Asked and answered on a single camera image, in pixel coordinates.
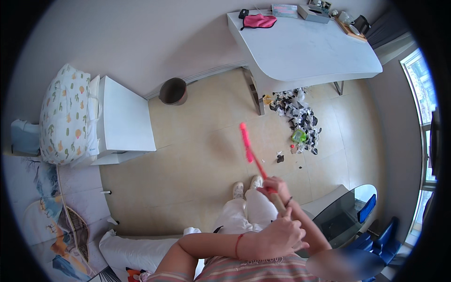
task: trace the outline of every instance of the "striped shirt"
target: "striped shirt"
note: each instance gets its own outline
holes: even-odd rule
[[[323,281],[308,273],[303,259],[295,254],[266,260],[242,261],[226,257],[210,258],[196,278],[203,281]],[[151,275],[147,282],[192,281],[184,273],[162,272]]]

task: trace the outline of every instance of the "window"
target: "window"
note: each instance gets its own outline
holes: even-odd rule
[[[412,54],[401,60],[400,63],[416,102],[423,144],[422,184],[415,215],[410,227],[409,235],[406,239],[407,243],[415,245],[416,239],[421,233],[425,205],[431,198],[437,182],[435,176],[432,175],[430,158],[432,112],[435,111],[435,108],[437,107],[437,99],[428,65],[424,60],[420,49],[415,50]]]

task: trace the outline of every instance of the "trash bin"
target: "trash bin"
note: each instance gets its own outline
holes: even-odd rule
[[[183,79],[173,78],[166,81],[160,90],[158,98],[167,105],[182,105],[188,94],[186,82]]]

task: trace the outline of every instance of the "baseboard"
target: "baseboard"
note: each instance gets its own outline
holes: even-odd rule
[[[222,66],[219,66],[219,67],[216,67],[216,68],[213,68],[213,69],[209,69],[209,70],[206,70],[204,72],[201,72],[201,73],[198,73],[198,74],[195,74],[195,75],[188,76],[188,77],[184,78],[183,80],[186,83],[192,83],[192,82],[194,82],[196,80],[204,79],[204,78],[209,77],[211,75],[220,74],[220,73],[223,73],[225,71],[232,70],[232,69],[237,69],[237,68],[244,67],[244,66],[247,66],[247,65],[248,65],[248,63],[246,61],[239,61],[239,62],[236,62],[236,63],[222,65]],[[150,92],[149,94],[145,95],[143,98],[146,99],[146,100],[149,100],[149,99],[152,99],[154,97],[157,97],[160,94],[160,88],[162,86],[163,86],[163,84],[160,84],[157,87],[157,90],[154,90],[154,91]]]

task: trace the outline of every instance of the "white cabinet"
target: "white cabinet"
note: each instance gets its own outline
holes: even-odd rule
[[[99,155],[93,165],[121,163],[156,151],[147,100],[108,76],[100,80],[103,114],[97,123]]]

